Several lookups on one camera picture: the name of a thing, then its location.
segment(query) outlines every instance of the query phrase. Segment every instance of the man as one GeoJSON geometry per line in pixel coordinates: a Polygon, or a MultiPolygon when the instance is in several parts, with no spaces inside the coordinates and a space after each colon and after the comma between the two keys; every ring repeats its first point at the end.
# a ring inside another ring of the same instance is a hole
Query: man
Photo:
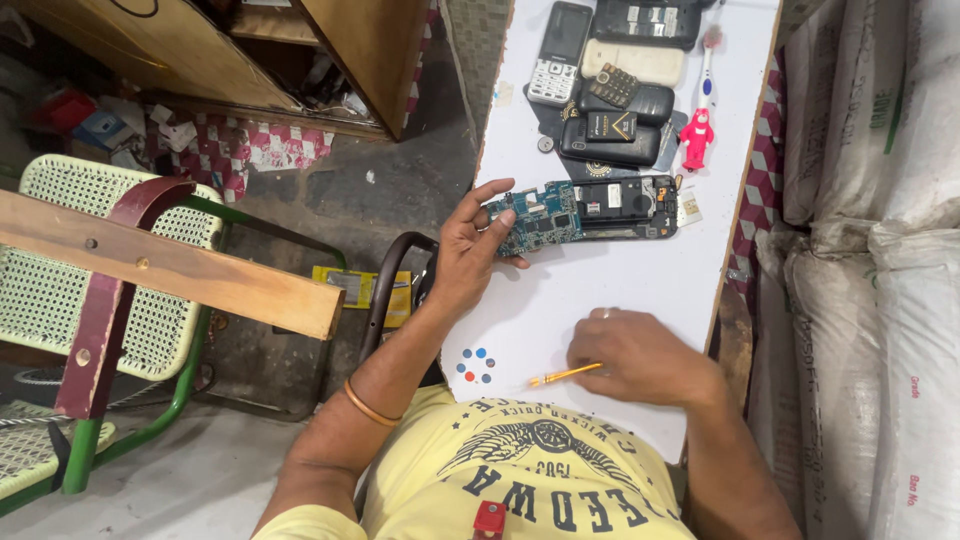
{"type": "MultiPolygon", "coordinates": [[[[489,223],[481,205],[513,185],[474,189],[446,221],[427,300],[294,443],[255,540],[468,539],[478,510],[501,503],[503,538],[693,537],[663,460],[629,433],[557,406],[457,404],[443,385],[418,389],[447,333],[480,302],[516,219],[506,211],[489,223]],[[353,495],[368,467],[361,527],[353,495]]],[[[688,497],[705,538],[800,538],[712,360],[652,315],[598,308],[577,324],[567,361],[604,363],[605,373],[575,380],[590,392],[685,409],[688,497]]]]}

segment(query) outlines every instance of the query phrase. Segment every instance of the white table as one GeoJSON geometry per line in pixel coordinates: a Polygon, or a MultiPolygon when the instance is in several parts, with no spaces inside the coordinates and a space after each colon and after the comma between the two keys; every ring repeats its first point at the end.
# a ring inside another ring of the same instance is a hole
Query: white table
{"type": "MultiPolygon", "coordinates": [[[[572,1],[595,7],[591,0],[572,1]]],[[[530,81],[552,4],[514,2],[477,185],[512,177],[515,191],[520,191],[569,178],[555,153],[537,150],[538,120],[522,90],[530,81]]],[[[565,406],[633,431],[667,461],[679,461],[686,428],[681,410],[623,404],[570,382],[537,389],[527,389],[524,383],[566,369],[573,327],[594,307],[651,312],[691,347],[706,350],[779,8],[779,0],[729,0],[704,12],[701,34],[712,22],[721,24],[724,34],[713,55],[716,90],[710,122],[716,138],[707,152],[707,169],[695,175],[683,171],[683,190],[694,191],[704,219],[665,240],[551,246],[528,254],[533,266],[522,272],[498,265],[480,306],[444,343],[442,366],[457,401],[495,396],[565,406]],[[485,350],[484,358],[478,357],[479,349],[485,350]],[[465,358],[464,350],[470,351],[470,358],[465,358]],[[494,359],[493,367],[487,367],[489,358],[494,359]],[[456,369],[461,363],[464,373],[456,369]],[[474,381],[466,381],[466,372],[474,375],[474,381]],[[489,375],[490,382],[483,382],[483,375],[489,375]]],[[[696,103],[703,57],[699,43],[686,55],[685,75],[675,88],[674,109],[687,114],[693,113],[696,103]]]]}

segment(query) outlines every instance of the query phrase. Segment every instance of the toothbrush bristles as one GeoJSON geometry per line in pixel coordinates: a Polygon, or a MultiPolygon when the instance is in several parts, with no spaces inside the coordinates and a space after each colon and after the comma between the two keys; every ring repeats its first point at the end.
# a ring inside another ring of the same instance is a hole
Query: toothbrush bristles
{"type": "Polygon", "coordinates": [[[715,48],[723,40],[723,33],[720,32],[719,24],[711,24],[704,33],[704,47],[707,49],[715,48]]]}

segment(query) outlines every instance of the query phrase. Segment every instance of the fingernail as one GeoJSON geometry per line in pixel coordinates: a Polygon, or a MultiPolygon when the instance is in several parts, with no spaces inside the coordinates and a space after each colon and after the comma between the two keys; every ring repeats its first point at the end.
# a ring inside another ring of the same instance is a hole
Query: fingernail
{"type": "Polygon", "coordinates": [[[516,221],[516,213],[513,210],[504,210],[497,218],[497,221],[510,227],[516,221]]]}

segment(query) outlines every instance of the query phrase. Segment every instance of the maroon wooden strip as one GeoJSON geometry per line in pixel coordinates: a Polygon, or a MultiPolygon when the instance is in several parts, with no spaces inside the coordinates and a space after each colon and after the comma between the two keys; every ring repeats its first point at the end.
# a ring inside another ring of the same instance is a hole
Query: maroon wooden strip
{"type": "MultiPolygon", "coordinates": [[[[196,184],[183,178],[154,178],[124,193],[107,219],[149,230],[158,217],[196,184]]],[[[86,249],[96,250],[90,238],[86,249]]],[[[77,334],[63,371],[63,384],[54,410],[72,418],[97,418],[107,410],[117,360],[124,354],[123,338],[136,285],[94,272],[84,296],[77,334]]]]}

